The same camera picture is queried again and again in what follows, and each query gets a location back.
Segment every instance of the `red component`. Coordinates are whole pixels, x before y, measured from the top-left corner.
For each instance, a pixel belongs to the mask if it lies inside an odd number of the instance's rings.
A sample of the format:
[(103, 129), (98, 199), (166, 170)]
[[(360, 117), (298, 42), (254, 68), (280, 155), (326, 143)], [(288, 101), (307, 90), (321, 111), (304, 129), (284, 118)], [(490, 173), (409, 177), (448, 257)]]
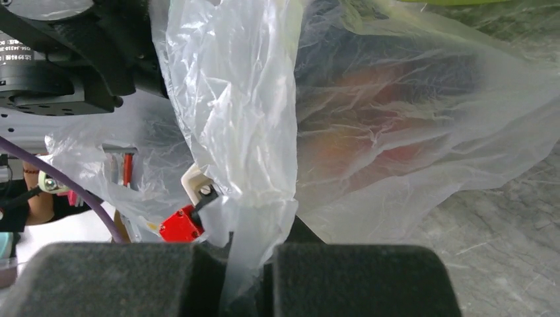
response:
[(128, 187), (130, 180), (132, 179), (132, 154), (128, 153), (124, 155), (123, 164), (123, 185)]
[(77, 200), (78, 200), (78, 195), (76, 195), (76, 193), (73, 190), (68, 192), (68, 204), (70, 206), (76, 206)]
[(159, 233), (166, 242), (193, 242), (203, 232), (202, 227), (197, 226), (191, 219), (192, 205), (187, 205), (165, 220)]

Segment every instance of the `black clothing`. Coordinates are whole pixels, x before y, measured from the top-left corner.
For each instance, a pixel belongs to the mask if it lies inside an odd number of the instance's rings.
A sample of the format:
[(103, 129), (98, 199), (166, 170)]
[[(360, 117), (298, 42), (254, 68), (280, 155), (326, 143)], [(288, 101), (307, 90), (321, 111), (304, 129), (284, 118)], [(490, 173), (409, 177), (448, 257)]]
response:
[[(0, 188), (2, 189), (2, 192), (0, 192), (0, 197), (2, 197), (0, 206), (2, 203), (27, 192), (25, 180), (13, 180), (12, 184), (0, 183)], [(50, 221), (48, 221), (48, 223), (60, 220), (67, 216), (83, 213), (89, 209), (90, 207), (86, 204), (80, 207), (70, 206), (66, 196), (53, 195), (54, 216)], [(10, 210), (4, 210), (4, 217), (0, 220), (0, 232), (23, 232), (25, 222), (27, 222), (28, 217), (28, 203), (10, 208)]]

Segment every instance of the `plastic bag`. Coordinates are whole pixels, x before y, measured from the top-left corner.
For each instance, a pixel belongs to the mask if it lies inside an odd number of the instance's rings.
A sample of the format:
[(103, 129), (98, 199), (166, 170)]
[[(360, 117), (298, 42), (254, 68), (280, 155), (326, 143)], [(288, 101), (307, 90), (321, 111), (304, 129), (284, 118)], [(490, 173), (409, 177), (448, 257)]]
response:
[(560, 61), (560, 2), (507, 1), (461, 7), (416, 5), (508, 43), (530, 59)]
[(252, 286), (297, 210), (293, 69), (302, 5), (152, 4), (153, 39), (179, 126), (197, 165), (227, 194), (201, 213), (211, 242), (224, 246), (235, 232), (226, 307)]
[[(141, 228), (157, 234), (165, 218), (189, 203), (180, 177), (193, 159), (166, 99), (137, 92), (113, 114), (73, 120), (46, 143), (45, 161)], [(102, 145), (137, 149), (131, 188), (122, 185), (122, 155), (105, 153)]]
[(406, 238), (454, 192), (503, 185), (560, 136), (557, 64), (417, 6), (315, 1), (299, 48), (298, 215), (327, 242)]
[(153, 23), (179, 126), (228, 195), (202, 211), (210, 241), (235, 232), (224, 298), (285, 238), (296, 170), (298, 214), (324, 240), (395, 242), (454, 192), (503, 185), (559, 138), (556, 64), (391, 1), (300, 11), (172, 1)]

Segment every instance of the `person's arm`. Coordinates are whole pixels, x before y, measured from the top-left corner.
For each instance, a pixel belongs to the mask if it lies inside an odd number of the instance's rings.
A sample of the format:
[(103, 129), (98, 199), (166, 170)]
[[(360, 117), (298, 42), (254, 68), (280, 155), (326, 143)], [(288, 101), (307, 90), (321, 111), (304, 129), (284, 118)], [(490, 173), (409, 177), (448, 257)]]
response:
[[(39, 170), (27, 163), (23, 162), (23, 177), (30, 190), (37, 186), (39, 181)], [(26, 225), (40, 225), (46, 223), (54, 216), (53, 210), (53, 197), (49, 193), (41, 193), (31, 199), (29, 202), (29, 217), (27, 218)]]

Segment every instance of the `black foam pad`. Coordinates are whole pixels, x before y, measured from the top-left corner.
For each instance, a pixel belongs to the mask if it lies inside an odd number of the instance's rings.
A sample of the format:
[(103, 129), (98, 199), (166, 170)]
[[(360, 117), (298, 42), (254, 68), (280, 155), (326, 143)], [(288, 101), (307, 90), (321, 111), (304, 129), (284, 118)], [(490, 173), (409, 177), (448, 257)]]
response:
[(182, 316), (189, 244), (53, 244), (33, 257), (2, 317)]
[(417, 246), (283, 244), (273, 257), (274, 317), (456, 317), (443, 263)]

